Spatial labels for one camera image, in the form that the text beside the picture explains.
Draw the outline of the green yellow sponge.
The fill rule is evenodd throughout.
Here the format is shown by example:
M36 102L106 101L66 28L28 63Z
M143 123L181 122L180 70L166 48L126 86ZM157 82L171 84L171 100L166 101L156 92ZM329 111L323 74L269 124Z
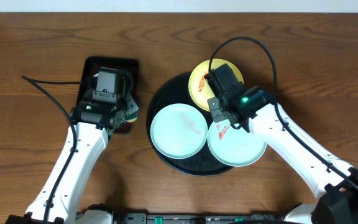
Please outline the green yellow sponge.
M134 115L131 116L131 117L128 116L128 117L126 118L126 122L127 122L127 123L133 123L136 119L137 119L137 115L134 114Z

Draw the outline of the yellow plate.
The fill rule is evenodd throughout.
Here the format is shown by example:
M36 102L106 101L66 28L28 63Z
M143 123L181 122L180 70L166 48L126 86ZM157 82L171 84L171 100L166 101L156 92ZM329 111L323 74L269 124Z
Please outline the yellow plate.
M221 65L228 64L229 67L234 72L236 78L244 82L242 74L240 70L231 62L227 60L223 60L220 58L213 59L211 68L218 68ZM188 82L188 90L190 93L191 99L195 102L195 104L205 111L209 111L208 99L214 97L214 93L209 85L206 83L204 78L205 75L208 74L208 66L209 60L205 60L200 63L191 73L189 82Z

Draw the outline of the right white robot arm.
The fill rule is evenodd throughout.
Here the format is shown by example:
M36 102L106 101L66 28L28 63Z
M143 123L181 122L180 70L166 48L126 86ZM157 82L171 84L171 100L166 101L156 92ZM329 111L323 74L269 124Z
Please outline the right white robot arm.
M331 154L302 130L277 102L258 86L242 83L212 87L208 99L215 121L228 119L274 149L306 182L315 205L301 204L285 223L358 223L358 169Z

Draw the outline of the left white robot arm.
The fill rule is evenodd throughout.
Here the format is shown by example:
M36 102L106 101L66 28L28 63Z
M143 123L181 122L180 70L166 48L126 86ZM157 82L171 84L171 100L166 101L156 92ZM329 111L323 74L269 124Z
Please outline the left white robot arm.
M87 91L71 112L62 152L42 191L23 216L9 215L7 223L113 223L103 205L82 216L77 209L90 173L115 129L134 121L139 107L129 93Z

